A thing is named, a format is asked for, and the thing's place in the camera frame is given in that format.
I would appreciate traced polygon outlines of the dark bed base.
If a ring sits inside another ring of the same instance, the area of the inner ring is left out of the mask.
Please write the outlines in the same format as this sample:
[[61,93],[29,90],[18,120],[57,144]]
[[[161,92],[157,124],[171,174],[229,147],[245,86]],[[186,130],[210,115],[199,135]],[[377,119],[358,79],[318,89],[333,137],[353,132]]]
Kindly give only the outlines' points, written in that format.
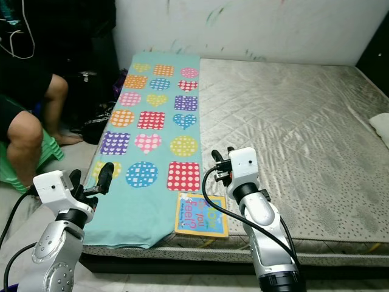
[[[389,255],[299,253],[308,280],[389,279]],[[192,248],[87,248],[81,264],[94,273],[254,275],[249,251]]]

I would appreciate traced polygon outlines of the white pillow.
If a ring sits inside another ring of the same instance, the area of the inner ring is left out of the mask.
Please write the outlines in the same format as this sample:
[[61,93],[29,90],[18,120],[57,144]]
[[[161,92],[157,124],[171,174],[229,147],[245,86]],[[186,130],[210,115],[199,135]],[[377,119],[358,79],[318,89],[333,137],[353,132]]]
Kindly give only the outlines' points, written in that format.
[[389,148],[389,113],[380,113],[371,117],[368,122],[380,136],[383,143]]

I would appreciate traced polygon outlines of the teal blanket with colourful shapes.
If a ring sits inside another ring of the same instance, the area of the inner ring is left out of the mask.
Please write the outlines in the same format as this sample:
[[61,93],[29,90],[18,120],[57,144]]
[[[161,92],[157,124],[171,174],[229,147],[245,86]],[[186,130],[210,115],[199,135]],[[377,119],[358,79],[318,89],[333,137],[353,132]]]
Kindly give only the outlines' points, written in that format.
[[197,55],[133,56],[92,162],[114,164],[84,244],[150,248],[173,233],[179,194],[202,191]]

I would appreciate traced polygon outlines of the grey quilted mattress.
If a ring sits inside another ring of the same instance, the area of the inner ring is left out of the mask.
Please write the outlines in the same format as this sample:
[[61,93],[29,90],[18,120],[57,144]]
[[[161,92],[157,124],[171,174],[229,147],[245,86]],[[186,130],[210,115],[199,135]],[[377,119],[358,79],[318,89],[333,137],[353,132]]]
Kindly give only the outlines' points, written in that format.
[[[259,181],[298,253],[389,256],[389,148],[368,120],[389,98],[357,69],[201,60],[202,173],[211,151],[255,148]],[[241,223],[228,237],[176,234],[150,248],[249,251]]]

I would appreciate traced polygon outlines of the stacked green plastic stools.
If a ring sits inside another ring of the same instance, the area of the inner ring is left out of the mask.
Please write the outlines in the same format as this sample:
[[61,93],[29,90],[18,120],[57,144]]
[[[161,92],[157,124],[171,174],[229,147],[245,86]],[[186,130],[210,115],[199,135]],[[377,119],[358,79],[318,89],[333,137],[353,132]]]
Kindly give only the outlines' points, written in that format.
[[[1,147],[1,170],[0,170],[0,181],[2,183],[11,184],[14,189],[16,189],[19,193],[25,193],[27,189],[20,182],[16,172],[12,168],[12,165],[9,163],[7,159],[7,144],[2,144]],[[51,159],[57,159],[61,161],[64,158],[64,153],[56,142],[42,142],[41,144],[41,156],[37,161],[37,170],[44,167],[44,165],[48,164]]]

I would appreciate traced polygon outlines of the yellow blue children's book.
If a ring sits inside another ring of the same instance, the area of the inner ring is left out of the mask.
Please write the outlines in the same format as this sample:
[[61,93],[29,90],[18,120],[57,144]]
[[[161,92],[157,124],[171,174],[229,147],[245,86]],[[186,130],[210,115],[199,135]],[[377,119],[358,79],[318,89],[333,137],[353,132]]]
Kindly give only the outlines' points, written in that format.
[[177,203],[176,234],[203,237],[228,237],[227,216],[215,209],[203,195],[179,192]]

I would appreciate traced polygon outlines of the person in black shorts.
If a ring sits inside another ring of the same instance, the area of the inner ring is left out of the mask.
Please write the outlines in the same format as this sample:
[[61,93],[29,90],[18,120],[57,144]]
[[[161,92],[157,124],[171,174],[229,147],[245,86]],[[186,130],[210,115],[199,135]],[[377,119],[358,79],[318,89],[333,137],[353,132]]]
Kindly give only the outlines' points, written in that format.
[[28,189],[36,176],[44,133],[58,145],[83,140],[77,134],[60,131],[69,84],[41,66],[10,57],[1,60],[0,92],[0,136],[7,144],[9,163]]

